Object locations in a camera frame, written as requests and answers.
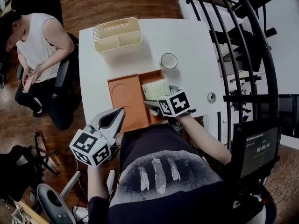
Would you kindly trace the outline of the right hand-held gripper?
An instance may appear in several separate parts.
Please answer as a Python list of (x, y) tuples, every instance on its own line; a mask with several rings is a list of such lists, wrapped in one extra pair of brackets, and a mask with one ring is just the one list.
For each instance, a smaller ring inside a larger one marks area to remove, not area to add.
[(185, 91), (172, 85), (170, 85), (169, 93), (161, 96), (157, 101), (145, 100), (144, 105), (149, 108), (153, 116), (161, 116), (167, 120), (177, 132), (182, 129), (177, 117), (185, 113), (196, 112), (196, 109), (191, 109)]

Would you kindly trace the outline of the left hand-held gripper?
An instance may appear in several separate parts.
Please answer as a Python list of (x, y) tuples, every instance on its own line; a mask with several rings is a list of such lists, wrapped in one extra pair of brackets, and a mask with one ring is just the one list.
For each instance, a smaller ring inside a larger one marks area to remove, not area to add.
[(97, 114), (84, 129), (78, 129), (70, 143), (75, 158), (91, 167), (112, 160), (115, 137), (125, 119), (125, 109), (113, 108)]

